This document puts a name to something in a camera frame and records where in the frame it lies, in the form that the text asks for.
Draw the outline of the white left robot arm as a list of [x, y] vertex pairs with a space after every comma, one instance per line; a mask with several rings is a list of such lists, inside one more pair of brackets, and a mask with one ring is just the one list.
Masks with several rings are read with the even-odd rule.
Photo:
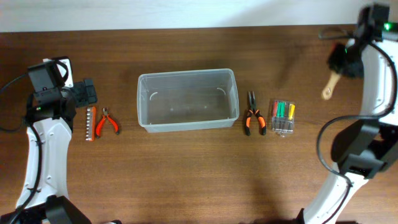
[[76, 109], [96, 101], [91, 79], [30, 95], [24, 118], [29, 138], [24, 186], [15, 211], [1, 215], [1, 223], [90, 222], [69, 200], [67, 154]]

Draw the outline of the clear case of screwdrivers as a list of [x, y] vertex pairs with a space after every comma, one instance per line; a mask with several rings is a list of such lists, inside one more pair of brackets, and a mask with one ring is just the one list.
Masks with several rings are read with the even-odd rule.
[[292, 134], [295, 127], [295, 103], [274, 100], [272, 105], [272, 130], [281, 137]]

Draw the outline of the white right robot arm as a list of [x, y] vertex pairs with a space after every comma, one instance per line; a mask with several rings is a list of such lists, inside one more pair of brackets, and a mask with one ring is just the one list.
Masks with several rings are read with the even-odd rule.
[[354, 194], [397, 160], [397, 23], [389, 21], [389, 5], [364, 6], [354, 31], [339, 37], [348, 43], [336, 44], [328, 58], [322, 97], [331, 98], [341, 77], [362, 78], [361, 112], [321, 128], [316, 152], [329, 175], [294, 223], [336, 223]]

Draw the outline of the orange-black long-nose pliers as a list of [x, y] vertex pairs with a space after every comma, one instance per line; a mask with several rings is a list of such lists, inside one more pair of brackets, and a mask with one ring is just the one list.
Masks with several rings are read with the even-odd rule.
[[260, 125], [259, 133], [261, 135], [265, 136], [266, 131], [267, 131], [266, 130], [267, 124], [266, 124], [265, 118], [261, 114], [261, 111], [259, 109], [257, 109], [255, 93], [253, 91], [248, 92], [248, 103], [249, 103], [249, 109], [246, 111], [246, 115], [244, 117], [245, 134], [247, 136], [251, 135], [251, 132], [250, 132], [251, 118], [252, 118], [252, 116], [255, 116]]

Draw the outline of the orange scraper with wooden handle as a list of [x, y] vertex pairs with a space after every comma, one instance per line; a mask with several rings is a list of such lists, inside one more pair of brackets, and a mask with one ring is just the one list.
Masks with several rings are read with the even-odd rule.
[[340, 74], [338, 74], [334, 71], [331, 71], [329, 81], [327, 82], [326, 86], [322, 90], [322, 99], [323, 100], [329, 100], [332, 97], [335, 86], [339, 82], [340, 78], [341, 78]]

